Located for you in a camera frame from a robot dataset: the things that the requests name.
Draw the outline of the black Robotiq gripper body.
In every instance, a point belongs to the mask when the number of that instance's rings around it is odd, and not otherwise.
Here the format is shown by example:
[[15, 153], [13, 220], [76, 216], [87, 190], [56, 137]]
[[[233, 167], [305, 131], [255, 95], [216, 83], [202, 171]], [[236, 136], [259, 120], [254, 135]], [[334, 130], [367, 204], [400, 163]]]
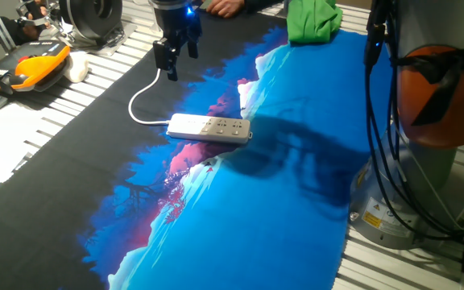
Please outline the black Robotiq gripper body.
[[198, 44], [202, 35], [199, 14], [191, 0], [150, 0], [163, 38], [171, 47]]

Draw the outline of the bare person hand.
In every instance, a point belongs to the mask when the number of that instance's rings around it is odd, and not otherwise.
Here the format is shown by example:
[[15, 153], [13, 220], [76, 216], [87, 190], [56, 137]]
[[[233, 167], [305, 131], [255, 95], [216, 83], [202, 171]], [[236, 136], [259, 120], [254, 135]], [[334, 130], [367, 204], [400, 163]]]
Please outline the bare person hand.
[[241, 12], [244, 7], [244, 0], [211, 0], [206, 11], [212, 15], [229, 19]]

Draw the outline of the person hand with black strap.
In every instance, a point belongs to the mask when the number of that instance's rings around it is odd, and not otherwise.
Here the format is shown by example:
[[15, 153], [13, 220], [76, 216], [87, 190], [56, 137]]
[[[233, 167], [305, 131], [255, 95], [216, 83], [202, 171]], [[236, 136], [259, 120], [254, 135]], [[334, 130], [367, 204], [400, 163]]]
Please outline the person hand with black strap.
[[15, 7], [18, 13], [18, 24], [26, 36], [36, 40], [42, 31], [50, 27], [48, 18], [48, 0], [26, 0], [20, 1]]

